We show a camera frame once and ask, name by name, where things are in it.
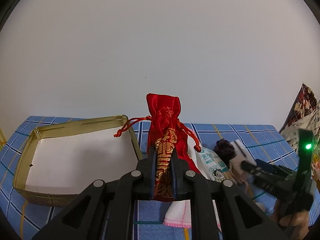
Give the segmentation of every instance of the silver screw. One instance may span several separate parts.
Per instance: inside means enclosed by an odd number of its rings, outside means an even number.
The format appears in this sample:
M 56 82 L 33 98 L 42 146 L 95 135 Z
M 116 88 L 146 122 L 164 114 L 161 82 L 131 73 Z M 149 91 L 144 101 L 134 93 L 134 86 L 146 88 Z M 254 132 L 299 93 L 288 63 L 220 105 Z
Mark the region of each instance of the silver screw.
M 131 176 L 133 177 L 139 177 L 140 175 L 141 175 L 141 172 L 138 170 L 131 171 Z
M 231 187 L 233 185 L 233 182 L 230 179 L 225 179 L 223 181 L 223 185 L 225 185 L 226 187 Z
M 93 185 L 95 187 L 101 187 L 103 185 L 103 181 L 101 179 L 97 179 L 94 181 Z
M 186 175 L 188 177 L 194 177 L 196 175 L 196 173 L 194 171 L 192 171 L 192 170 L 188 170 L 188 171 L 186 171 Z

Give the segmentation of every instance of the human hand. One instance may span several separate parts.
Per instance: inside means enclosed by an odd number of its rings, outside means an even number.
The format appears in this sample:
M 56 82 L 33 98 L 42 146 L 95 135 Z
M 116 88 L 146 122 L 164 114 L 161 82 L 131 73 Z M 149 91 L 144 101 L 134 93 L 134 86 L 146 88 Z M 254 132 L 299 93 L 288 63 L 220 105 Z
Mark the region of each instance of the human hand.
M 281 201 L 277 200 L 273 214 L 270 216 L 271 220 L 276 222 L 278 225 L 287 227 L 294 226 L 294 230 L 291 236 L 292 240 L 302 240 L 306 234 L 309 232 L 309 212 L 301 211 L 292 215 L 287 215 L 283 218 L 279 218 L 279 208 L 281 206 Z

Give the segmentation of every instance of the red drawstring pouch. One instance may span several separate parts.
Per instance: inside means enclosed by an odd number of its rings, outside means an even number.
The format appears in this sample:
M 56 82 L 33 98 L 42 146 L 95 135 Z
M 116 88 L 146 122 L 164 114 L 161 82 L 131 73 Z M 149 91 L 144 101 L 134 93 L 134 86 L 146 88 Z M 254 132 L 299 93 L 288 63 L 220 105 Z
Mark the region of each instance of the red drawstring pouch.
M 181 111 L 178 97 L 147 94 L 147 103 L 151 116 L 128 120 L 114 136 L 121 136 L 122 132 L 128 130 L 132 125 L 139 121 L 151 121 L 148 133 L 147 154 L 149 154 L 150 146 L 154 146 L 156 149 L 154 200 L 163 202 L 172 201 L 171 154 L 173 150 L 176 149 L 178 157 L 187 161 L 191 170 L 200 173 L 188 155 L 187 144 L 189 135 L 196 142 L 196 145 L 194 146 L 195 150 L 200 152 L 201 148 L 199 146 L 199 140 L 195 134 L 178 119 Z

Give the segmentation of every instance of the gold embroidery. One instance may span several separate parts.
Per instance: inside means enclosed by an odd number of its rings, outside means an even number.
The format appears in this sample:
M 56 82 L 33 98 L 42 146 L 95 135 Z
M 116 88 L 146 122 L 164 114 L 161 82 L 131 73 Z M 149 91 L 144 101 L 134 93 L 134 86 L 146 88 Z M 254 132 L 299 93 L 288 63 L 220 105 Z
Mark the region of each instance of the gold embroidery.
M 163 138 L 156 141 L 156 184 L 155 195 L 165 198 L 173 198 L 171 190 L 171 167 L 170 159 L 177 142 L 177 135 L 174 129 L 169 128 Z

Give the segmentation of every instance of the box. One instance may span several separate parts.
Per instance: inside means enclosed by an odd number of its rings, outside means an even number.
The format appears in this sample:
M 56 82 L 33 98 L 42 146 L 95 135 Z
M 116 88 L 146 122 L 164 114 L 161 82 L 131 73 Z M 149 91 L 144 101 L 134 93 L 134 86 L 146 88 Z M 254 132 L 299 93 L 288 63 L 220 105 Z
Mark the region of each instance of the box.
M 142 159 L 131 128 L 119 138 L 125 115 L 35 128 L 21 154 L 13 187 L 30 203 L 68 205 L 96 179 L 119 179 Z

